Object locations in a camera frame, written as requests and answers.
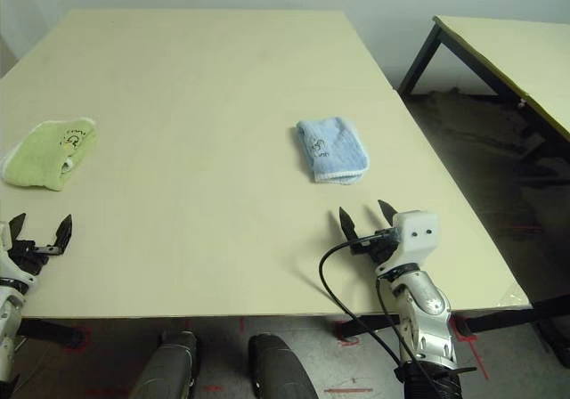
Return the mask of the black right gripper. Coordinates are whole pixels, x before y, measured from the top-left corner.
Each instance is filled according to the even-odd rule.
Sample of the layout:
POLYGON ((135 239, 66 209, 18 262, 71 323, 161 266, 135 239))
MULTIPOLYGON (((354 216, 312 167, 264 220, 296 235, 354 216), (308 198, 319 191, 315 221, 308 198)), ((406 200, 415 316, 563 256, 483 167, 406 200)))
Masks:
MULTIPOLYGON (((390 227, 394 226, 395 209, 382 199, 378 200, 380 211, 390 227)), ((338 208, 341 230, 348 241, 356 239, 354 222, 351 216, 342 208, 338 208)), ((374 238, 361 240, 349 246, 354 255, 367 255, 377 265, 384 264, 395 252, 399 245, 398 233, 395 228, 388 228, 374 233, 374 238)))

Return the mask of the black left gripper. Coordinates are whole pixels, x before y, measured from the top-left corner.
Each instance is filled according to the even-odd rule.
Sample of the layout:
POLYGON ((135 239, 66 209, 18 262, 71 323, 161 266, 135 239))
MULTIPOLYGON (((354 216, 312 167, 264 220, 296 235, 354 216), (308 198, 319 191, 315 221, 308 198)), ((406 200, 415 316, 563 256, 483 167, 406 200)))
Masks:
POLYGON ((33 240, 17 240, 26 218, 25 213, 14 217, 10 222, 11 241, 4 245, 4 277, 7 279, 34 279, 38 276, 49 258, 66 248, 72 235, 72 215, 67 215, 55 233, 55 243, 38 247, 33 240))

